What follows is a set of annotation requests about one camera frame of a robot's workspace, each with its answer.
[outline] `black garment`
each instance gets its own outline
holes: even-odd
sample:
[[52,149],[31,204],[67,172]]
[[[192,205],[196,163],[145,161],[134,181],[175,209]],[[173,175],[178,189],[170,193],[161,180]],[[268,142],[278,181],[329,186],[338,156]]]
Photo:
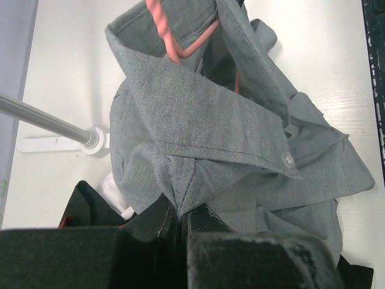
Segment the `black garment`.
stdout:
[[0,288],[371,287],[373,269],[341,257],[340,279],[314,238],[239,235],[206,205],[179,223],[162,194],[127,224],[118,217],[80,182],[63,217],[69,228],[0,232]]
[[359,265],[351,265],[341,256],[337,269],[346,289],[371,289],[374,270]]

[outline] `gray shirt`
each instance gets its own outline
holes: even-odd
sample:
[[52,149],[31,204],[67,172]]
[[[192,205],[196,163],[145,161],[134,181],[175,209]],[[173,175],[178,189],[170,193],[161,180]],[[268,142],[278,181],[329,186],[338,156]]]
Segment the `gray shirt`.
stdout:
[[[276,35],[234,0],[164,0],[174,38],[188,47],[220,26],[182,65],[165,56],[144,2],[106,29],[126,74],[111,107],[114,179],[137,213],[161,193],[181,217],[207,203],[240,233],[304,233],[342,250],[337,197],[374,180],[268,56]],[[206,77],[195,73],[203,57]],[[240,92],[231,90],[239,71]]]

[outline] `shirt button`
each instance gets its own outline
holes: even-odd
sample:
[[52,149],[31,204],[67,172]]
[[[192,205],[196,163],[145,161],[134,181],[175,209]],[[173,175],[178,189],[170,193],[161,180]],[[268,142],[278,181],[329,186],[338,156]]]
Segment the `shirt button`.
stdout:
[[282,154],[282,161],[283,164],[288,167],[289,169],[293,169],[295,167],[295,162],[291,154],[288,152],[284,152]]

